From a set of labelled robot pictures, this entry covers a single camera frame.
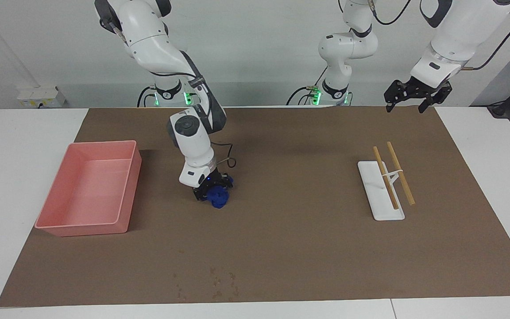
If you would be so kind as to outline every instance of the white tabletop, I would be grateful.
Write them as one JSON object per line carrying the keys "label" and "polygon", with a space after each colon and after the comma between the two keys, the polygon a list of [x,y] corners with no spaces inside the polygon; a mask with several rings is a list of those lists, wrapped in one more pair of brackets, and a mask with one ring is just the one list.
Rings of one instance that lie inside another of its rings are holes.
{"label": "white tabletop", "polygon": [[[510,236],[510,123],[486,109],[437,111]],[[0,110],[0,293],[86,113]],[[7,317],[502,319],[510,317],[510,297],[0,309]]]}

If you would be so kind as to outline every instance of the wooden dowel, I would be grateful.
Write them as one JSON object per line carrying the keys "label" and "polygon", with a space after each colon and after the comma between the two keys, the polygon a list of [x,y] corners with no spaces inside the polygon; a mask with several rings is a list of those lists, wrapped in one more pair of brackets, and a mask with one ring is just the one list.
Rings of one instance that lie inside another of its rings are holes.
{"label": "wooden dowel", "polygon": [[[393,158],[393,163],[397,170],[402,170],[401,164],[398,161],[397,154],[395,154],[395,149],[393,149],[393,144],[391,142],[387,142],[387,147],[389,148],[389,152],[391,153],[391,157]],[[416,202],[414,201],[413,193],[410,191],[409,183],[406,181],[405,173],[403,171],[398,172],[398,176],[401,180],[402,188],[405,190],[406,198],[409,200],[409,205],[414,205]]]}
{"label": "wooden dowel", "polygon": [[383,161],[381,161],[381,154],[379,154],[379,150],[377,149],[377,147],[373,147],[373,153],[375,153],[377,165],[379,165],[379,170],[381,171],[381,175],[383,175],[383,182],[385,182],[385,188],[389,193],[389,198],[391,198],[391,204],[393,204],[393,209],[398,210],[397,199],[393,194],[393,188],[391,187],[391,183],[389,182],[389,177],[386,175],[387,171],[385,170],[385,166],[383,166]]}

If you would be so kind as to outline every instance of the green led indicator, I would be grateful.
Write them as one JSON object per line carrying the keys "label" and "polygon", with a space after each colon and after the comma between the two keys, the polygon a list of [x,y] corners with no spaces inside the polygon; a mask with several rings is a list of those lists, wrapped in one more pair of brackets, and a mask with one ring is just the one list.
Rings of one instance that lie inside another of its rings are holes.
{"label": "green led indicator", "polygon": [[186,105],[192,104],[192,97],[190,97],[190,94],[184,92],[184,101],[186,102]]}
{"label": "green led indicator", "polygon": [[316,93],[314,93],[314,97],[312,98],[312,104],[319,105],[321,97],[322,97],[322,92],[320,92],[320,90],[317,89]]}

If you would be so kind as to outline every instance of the brown surface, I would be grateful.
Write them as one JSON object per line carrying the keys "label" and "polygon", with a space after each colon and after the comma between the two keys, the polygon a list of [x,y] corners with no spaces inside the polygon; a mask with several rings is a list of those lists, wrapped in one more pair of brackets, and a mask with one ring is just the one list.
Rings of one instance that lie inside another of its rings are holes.
{"label": "brown surface", "polygon": [[[0,307],[510,295],[510,239],[433,109],[229,109],[222,210],[178,183],[172,113],[89,111],[77,141],[142,150],[129,232],[32,230]],[[357,168],[388,140],[417,200],[402,222],[375,222]]]}

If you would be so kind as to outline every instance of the pink bin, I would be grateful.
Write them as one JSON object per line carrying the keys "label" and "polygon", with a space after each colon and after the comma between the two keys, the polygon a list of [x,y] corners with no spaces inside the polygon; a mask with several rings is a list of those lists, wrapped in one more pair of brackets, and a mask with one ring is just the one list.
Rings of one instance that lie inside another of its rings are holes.
{"label": "pink bin", "polygon": [[62,237],[127,232],[140,168],[135,141],[70,144],[35,228]]}

